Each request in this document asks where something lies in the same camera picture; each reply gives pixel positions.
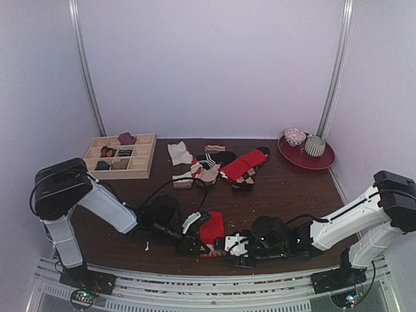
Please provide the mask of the red folded sock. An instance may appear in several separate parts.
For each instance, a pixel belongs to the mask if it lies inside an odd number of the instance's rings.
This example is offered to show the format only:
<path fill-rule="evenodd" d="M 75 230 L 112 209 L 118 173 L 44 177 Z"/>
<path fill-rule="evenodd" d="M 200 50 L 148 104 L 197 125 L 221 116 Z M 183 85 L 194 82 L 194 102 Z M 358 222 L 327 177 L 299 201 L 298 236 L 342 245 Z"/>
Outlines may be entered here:
<path fill-rule="evenodd" d="M 248 172 L 249 169 L 265 163 L 269 156 L 270 149 L 266 146 L 260 146 L 219 169 L 219 174 L 226 181 L 234 182 Z"/>

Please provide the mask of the teal rolled sock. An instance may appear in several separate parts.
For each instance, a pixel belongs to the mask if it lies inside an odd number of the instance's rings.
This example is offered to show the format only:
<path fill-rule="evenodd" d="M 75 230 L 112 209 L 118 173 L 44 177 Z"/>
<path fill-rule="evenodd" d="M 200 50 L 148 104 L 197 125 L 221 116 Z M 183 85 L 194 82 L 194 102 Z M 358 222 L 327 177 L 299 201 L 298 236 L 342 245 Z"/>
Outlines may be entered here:
<path fill-rule="evenodd" d="M 94 170 L 102 171 L 102 170 L 110 170 L 111 165 L 106 161 L 98 161 Z"/>

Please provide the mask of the red and beige sock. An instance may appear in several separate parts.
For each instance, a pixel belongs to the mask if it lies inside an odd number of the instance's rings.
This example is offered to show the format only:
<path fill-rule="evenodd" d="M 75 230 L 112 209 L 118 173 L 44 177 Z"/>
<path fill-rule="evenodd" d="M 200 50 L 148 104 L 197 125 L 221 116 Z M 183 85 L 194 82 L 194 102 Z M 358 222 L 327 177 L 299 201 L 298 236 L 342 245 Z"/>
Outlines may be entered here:
<path fill-rule="evenodd" d="M 200 227 L 200 239 L 209 247 L 208 254 L 200 255 L 201 258 L 225 257 L 226 253 L 215 250 L 214 241 L 224 236 L 223 214 L 218 211 L 209 211 L 211 218 Z"/>

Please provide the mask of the right aluminium frame post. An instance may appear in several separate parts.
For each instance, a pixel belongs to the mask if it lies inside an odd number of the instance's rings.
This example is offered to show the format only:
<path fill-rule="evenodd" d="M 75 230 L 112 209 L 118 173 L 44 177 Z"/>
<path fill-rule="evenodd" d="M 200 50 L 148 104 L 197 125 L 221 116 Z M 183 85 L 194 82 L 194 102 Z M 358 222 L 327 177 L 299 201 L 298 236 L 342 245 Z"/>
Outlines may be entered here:
<path fill-rule="evenodd" d="M 341 89 L 341 76 L 346 64 L 348 49 L 350 45 L 350 33 L 353 24 L 355 3 L 353 0 L 345 0 L 343 6 L 343 14 L 341 18 L 341 26 L 339 31 L 339 39 L 335 53 L 335 61 L 331 73 L 330 83 L 324 102 L 320 122 L 317 129 L 317 135 L 326 138 L 328 136 L 333 114 L 337 104 L 337 97 Z"/>

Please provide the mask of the maroon rolled sock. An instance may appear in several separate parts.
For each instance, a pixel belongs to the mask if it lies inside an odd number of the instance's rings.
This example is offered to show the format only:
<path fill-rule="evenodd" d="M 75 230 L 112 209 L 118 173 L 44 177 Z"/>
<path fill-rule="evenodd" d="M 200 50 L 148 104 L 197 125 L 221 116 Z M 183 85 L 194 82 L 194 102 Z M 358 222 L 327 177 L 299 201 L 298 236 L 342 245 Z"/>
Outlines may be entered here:
<path fill-rule="evenodd" d="M 137 138 L 133 136 L 131 133 L 126 132 L 122 133 L 118 136 L 117 140 L 121 145 L 135 145 Z"/>

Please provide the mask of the red round plate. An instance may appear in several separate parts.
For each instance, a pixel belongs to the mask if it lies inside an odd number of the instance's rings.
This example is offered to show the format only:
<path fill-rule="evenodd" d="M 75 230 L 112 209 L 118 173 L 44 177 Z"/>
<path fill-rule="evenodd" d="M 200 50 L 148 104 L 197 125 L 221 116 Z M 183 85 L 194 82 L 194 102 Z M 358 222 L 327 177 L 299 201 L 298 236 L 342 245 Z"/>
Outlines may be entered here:
<path fill-rule="evenodd" d="M 304 143 L 299 146 L 291 146 L 285 137 L 281 136 L 278 140 L 278 149 L 290 163 L 307 170 L 328 169 L 335 162 L 335 152 L 329 144 L 326 145 L 322 156 L 312 157 L 306 153 Z"/>

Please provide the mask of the black white striped sock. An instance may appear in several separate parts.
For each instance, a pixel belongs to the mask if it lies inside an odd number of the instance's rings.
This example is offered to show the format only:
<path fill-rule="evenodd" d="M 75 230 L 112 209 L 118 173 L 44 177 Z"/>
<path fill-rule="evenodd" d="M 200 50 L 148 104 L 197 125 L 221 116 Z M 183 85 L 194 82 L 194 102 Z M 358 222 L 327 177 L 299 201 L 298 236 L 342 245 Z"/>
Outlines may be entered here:
<path fill-rule="evenodd" d="M 196 160 L 206 170 L 213 168 L 216 164 L 227 165 L 232 163 L 237 158 L 232 151 L 220 151 L 217 153 L 206 153 L 204 155 L 197 155 Z"/>

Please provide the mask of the metal base rail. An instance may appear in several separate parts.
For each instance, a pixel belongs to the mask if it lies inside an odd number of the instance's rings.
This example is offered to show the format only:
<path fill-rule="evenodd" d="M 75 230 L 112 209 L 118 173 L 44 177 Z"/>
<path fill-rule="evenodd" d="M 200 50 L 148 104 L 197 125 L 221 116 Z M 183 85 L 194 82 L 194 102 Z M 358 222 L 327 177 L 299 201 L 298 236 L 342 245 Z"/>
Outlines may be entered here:
<path fill-rule="evenodd" d="M 152 274 L 103 266 L 90 269 L 114 274 L 112 294 L 75 295 L 59 281 L 57 260 L 41 258 L 26 311 L 345 311 L 352 296 L 362 301 L 348 311 L 400 311 L 392 277 L 383 257 L 369 268 L 367 280 L 343 289 L 317 293 L 313 270 L 248 276 Z"/>

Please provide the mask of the white patterned bowl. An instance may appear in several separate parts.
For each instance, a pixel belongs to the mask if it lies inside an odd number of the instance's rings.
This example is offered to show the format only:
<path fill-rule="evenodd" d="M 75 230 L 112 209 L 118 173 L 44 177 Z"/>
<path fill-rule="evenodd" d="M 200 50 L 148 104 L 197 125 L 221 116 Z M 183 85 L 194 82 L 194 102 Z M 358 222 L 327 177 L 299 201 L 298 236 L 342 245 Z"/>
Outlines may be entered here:
<path fill-rule="evenodd" d="M 290 146 L 299 146 L 307 138 L 307 135 L 297 128 L 287 128 L 283 134 L 285 141 Z"/>

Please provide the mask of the red white striped sock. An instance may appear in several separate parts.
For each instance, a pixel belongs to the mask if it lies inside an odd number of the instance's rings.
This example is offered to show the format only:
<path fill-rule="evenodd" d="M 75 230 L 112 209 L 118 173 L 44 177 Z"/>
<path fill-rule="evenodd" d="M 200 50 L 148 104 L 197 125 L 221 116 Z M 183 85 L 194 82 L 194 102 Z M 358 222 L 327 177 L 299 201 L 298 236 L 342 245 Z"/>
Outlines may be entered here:
<path fill-rule="evenodd" d="M 193 158 L 190 166 L 190 174 L 193 178 L 198 178 L 203 170 L 203 166 L 197 159 Z"/>

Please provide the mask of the tan brown sock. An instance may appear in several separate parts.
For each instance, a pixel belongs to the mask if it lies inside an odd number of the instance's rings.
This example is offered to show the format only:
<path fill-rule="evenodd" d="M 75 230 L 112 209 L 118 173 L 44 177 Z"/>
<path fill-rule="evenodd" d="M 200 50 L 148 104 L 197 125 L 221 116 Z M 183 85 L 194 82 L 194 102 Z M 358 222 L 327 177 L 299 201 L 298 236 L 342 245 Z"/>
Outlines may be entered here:
<path fill-rule="evenodd" d="M 129 165 L 129 159 L 120 159 L 112 163 L 112 170 L 126 170 Z"/>

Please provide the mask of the red black rolled sock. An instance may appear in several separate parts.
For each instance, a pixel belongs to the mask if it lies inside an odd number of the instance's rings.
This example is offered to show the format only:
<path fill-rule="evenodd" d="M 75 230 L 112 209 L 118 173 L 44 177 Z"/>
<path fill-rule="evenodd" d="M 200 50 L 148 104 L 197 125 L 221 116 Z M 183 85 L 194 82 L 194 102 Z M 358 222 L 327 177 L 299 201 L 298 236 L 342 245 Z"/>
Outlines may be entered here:
<path fill-rule="evenodd" d="M 103 146 L 100 150 L 100 157 L 101 158 L 108 158 L 108 157 L 114 157 L 116 155 L 117 149 Z"/>

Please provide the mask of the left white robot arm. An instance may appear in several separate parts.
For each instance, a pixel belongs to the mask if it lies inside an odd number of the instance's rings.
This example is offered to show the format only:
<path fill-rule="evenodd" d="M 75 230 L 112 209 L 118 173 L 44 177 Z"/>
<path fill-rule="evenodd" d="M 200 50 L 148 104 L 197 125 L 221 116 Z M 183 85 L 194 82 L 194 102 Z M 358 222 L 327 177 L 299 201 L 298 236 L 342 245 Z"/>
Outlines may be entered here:
<path fill-rule="evenodd" d="M 140 207 L 133 208 L 94 178 L 80 158 L 41 169 L 34 178 L 29 208 L 43 223 L 55 247 L 62 270 L 60 283 L 94 294 L 112 294 L 116 277 L 88 269 L 70 220 L 70 211 L 81 206 L 110 224 L 117 232 L 139 239 L 150 234 L 172 244 L 178 254 L 207 255 L 210 248 L 198 234 L 210 214 L 197 209 L 183 220 L 179 201 L 161 195 L 159 187 Z"/>

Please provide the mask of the wooden compartment tray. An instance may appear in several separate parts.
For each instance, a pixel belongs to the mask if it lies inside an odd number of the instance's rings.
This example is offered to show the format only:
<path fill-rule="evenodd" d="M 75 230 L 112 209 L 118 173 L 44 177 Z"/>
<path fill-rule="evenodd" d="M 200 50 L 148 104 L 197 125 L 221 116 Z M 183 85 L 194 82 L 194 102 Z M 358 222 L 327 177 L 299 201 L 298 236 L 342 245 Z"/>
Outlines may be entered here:
<path fill-rule="evenodd" d="M 155 146 L 154 134 L 102 136 L 92 141 L 83 160 L 98 179 L 147 179 Z"/>

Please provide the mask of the black striped rolled sock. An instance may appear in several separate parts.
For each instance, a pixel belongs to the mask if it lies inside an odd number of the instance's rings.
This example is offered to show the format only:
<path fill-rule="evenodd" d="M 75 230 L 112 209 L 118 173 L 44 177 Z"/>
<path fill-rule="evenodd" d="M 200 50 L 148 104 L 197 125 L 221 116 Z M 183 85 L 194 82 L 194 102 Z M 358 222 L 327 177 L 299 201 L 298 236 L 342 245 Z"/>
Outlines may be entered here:
<path fill-rule="evenodd" d="M 133 153 L 133 150 L 131 149 L 119 149 L 117 152 L 118 157 L 130 157 Z"/>

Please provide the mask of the argyle brown sock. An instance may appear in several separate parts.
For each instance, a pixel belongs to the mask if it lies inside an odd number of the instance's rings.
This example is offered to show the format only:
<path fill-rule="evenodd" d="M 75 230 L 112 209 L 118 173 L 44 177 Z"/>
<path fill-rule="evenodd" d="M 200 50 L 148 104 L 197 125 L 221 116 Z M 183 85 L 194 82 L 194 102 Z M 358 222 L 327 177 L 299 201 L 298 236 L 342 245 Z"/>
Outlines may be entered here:
<path fill-rule="evenodd" d="M 233 192 L 251 192 L 254 189 L 256 173 L 259 166 L 254 166 L 237 178 L 231 187 Z"/>

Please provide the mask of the aluminium frame post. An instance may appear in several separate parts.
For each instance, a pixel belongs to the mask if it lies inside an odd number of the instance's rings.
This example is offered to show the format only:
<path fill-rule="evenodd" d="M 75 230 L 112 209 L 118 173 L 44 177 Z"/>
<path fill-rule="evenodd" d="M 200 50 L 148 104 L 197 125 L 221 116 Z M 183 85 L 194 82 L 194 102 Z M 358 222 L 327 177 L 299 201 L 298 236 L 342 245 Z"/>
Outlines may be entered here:
<path fill-rule="evenodd" d="M 90 73 L 90 68 L 88 65 L 88 59 L 86 55 L 86 48 L 83 38 L 83 30 L 81 26 L 81 19 L 79 14 L 79 2 L 76 0 L 69 0 L 69 13 L 72 28 L 74 31 L 75 36 L 75 45 L 78 52 L 80 67 L 81 67 L 81 77 L 84 83 L 84 87 L 86 90 L 86 95 L 88 99 L 88 103 L 90 109 L 92 111 L 92 116 L 94 123 L 96 125 L 97 131 L 101 137 L 105 137 L 107 135 L 105 124 L 103 121 L 103 117 L 101 115 L 101 111 L 99 108 L 99 104 L 97 101 L 96 93 L 94 90 L 94 85 L 92 81 L 92 76 Z"/>
<path fill-rule="evenodd" d="M 330 83 L 324 102 L 320 122 L 317 129 L 317 135 L 326 138 L 328 136 L 333 114 L 337 104 L 337 97 L 341 89 L 341 76 L 346 64 L 348 49 L 350 45 L 350 33 L 353 24 L 355 3 L 353 0 L 345 0 L 343 6 L 343 14 L 341 18 L 341 26 L 339 31 L 339 39 L 335 53 L 335 61 L 331 73 Z"/>

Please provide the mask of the beige white folded sock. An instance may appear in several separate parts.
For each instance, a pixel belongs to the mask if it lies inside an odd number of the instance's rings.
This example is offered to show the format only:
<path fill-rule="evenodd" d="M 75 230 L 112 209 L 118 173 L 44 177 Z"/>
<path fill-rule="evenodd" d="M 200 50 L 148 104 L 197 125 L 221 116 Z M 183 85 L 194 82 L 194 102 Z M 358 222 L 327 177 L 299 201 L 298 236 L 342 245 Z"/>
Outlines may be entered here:
<path fill-rule="evenodd" d="M 191 164 L 193 160 L 192 154 L 188 151 L 186 144 L 181 141 L 177 144 L 168 145 L 168 153 L 170 155 L 172 165 Z"/>

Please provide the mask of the small striped folded sock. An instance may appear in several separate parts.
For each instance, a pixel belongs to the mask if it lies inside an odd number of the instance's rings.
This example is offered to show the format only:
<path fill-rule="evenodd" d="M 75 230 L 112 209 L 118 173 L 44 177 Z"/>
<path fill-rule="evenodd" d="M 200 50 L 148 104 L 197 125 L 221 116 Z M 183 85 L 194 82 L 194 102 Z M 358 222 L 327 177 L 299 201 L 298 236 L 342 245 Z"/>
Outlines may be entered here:
<path fill-rule="evenodd" d="M 221 145 L 206 145 L 204 147 L 204 151 L 205 152 L 221 152 L 221 151 L 226 151 L 226 147 L 225 146 L 221 146 Z"/>

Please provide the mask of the tan sock pair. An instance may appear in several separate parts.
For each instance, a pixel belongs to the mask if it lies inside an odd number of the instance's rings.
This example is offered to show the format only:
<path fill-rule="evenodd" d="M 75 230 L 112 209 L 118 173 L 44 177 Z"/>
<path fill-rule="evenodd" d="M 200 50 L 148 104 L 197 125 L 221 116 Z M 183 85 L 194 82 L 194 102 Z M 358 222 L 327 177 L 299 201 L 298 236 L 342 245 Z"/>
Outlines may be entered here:
<path fill-rule="evenodd" d="M 198 180 L 195 181 L 195 183 L 201 187 L 203 185 L 206 185 L 206 186 L 214 185 L 216 183 L 216 179 L 217 179 L 218 171 L 220 167 L 221 167 L 220 164 L 216 164 L 208 170 L 203 169 L 200 175 L 198 176 Z"/>

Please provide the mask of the left aluminium frame post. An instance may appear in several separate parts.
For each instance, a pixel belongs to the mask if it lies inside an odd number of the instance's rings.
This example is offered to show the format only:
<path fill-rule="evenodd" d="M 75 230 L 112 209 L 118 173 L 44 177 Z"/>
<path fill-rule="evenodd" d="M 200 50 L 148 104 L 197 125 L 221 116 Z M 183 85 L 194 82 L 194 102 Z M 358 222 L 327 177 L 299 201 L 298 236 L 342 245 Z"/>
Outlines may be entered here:
<path fill-rule="evenodd" d="M 88 103 L 90 109 L 92 111 L 92 116 L 94 123 L 96 125 L 97 131 L 101 137 L 105 137 L 107 135 L 105 124 L 103 121 L 103 117 L 101 115 L 101 111 L 99 108 L 99 104 L 97 101 L 96 93 L 94 90 L 94 85 L 92 81 L 92 76 L 90 73 L 90 68 L 88 65 L 88 59 L 86 55 L 86 48 L 83 38 L 83 30 L 81 26 L 81 19 L 79 14 L 79 2 L 76 0 L 69 0 L 69 13 L 72 28 L 74 31 L 75 36 L 75 45 L 78 52 L 80 67 L 81 67 L 81 77 L 84 83 L 84 87 L 86 90 L 86 95 L 88 99 Z"/>

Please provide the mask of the striped ceramic cup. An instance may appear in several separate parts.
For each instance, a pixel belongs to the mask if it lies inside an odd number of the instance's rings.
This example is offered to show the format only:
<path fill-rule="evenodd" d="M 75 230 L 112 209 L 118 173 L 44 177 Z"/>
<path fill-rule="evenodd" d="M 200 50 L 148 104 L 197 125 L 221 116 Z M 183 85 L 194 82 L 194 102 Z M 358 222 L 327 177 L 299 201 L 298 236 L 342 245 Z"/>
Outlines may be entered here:
<path fill-rule="evenodd" d="M 321 157 L 324 154 L 326 143 L 323 138 L 310 135 L 305 142 L 305 152 L 311 157 Z"/>

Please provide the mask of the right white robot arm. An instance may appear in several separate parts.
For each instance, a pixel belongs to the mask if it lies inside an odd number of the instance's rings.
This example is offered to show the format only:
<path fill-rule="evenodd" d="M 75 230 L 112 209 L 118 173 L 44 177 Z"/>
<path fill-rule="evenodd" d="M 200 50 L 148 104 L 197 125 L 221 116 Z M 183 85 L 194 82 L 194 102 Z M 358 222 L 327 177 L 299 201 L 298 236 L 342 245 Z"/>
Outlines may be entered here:
<path fill-rule="evenodd" d="M 260 216 L 250 230 L 227 236 L 225 251 L 238 267 L 253 268 L 258 259 L 308 261 L 366 229 L 342 252 L 339 268 L 311 275 L 317 294 L 363 283 L 373 260 L 397 237 L 415 231 L 415 181 L 382 170 L 354 201 L 322 218 L 306 217 L 308 222 L 293 228 L 289 221 Z"/>

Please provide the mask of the beige brown sock pile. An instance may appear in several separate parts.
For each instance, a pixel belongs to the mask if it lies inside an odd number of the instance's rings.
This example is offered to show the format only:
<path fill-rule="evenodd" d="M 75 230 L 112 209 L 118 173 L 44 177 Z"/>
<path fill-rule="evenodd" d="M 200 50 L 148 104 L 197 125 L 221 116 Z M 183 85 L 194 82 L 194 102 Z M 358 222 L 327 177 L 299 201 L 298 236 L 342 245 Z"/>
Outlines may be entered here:
<path fill-rule="evenodd" d="M 181 175 L 173 175 L 173 186 L 175 189 L 189 189 L 192 187 L 193 181 L 190 172 Z"/>

